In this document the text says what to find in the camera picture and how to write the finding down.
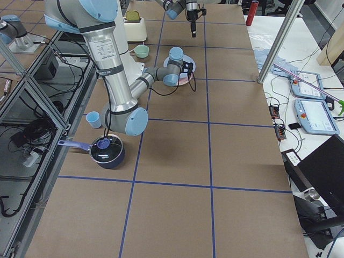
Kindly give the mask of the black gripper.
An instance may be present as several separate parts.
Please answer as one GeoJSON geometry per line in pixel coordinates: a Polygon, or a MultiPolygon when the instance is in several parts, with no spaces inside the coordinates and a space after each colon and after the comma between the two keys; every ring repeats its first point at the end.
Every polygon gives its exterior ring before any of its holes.
{"type": "Polygon", "coordinates": [[[194,68],[194,64],[192,62],[184,61],[182,69],[181,69],[181,73],[187,74],[188,76],[190,76],[191,74],[193,74],[193,68],[194,68]]]}

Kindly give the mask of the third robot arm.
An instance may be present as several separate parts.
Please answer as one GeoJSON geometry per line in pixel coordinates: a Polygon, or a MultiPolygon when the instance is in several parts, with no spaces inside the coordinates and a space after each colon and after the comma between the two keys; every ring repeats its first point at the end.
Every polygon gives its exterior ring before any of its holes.
{"type": "MultiPolygon", "coordinates": [[[[90,36],[91,33],[95,32],[98,36],[104,38],[104,40],[86,40],[90,58],[97,62],[97,67],[100,67],[103,61],[121,61],[123,74],[126,75],[129,82],[135,81],[142,75],[144,64],[136,63],[127,51],[123,53],[119,51],[114,39],[114,36],[117,34],[114,20],[111,20],[109,23],[77,28],[61,23],[50,16],[45,16],[45,18],[47,25],[59,31],[82,34],[83,36],[90,36]]],[[[17,48],[23,51],[34,45],[26,28],[16,15],[1,17],[1,40],[4,44],[14,41],[17,48]]],[[[166,79],[168,83],[175,84],[174,81],[179,78],[180,74],[190,75],[193,70],[194,63],[190,62],[190,59],[183,54],[182,49],[173,47],[169,52],[166,66],[162,68],[162,74],[158,76],[157,80],[162,81],[166,79]]]]}

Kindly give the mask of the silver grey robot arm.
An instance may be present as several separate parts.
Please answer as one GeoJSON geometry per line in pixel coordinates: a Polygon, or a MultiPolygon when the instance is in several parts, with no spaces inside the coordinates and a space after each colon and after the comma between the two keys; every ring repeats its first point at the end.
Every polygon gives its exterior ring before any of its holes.
{"type": "Polygon", "coordinates": [[[141,134],[146,129],[148,113],[139,106],[138,98],[156,81],[170,87],[179,84],[180,73],[188,66],[182,49],[171,48],[166,67],[146,68],[129,83],[117,47],[126,41],[126,34],[116,29],[123,25],[119,1],[45,1],[44,4],[48,26],[81,34],[85,40],[109,97],[109,104],[102,111],[102,124],[110,131],[141,134]]]}

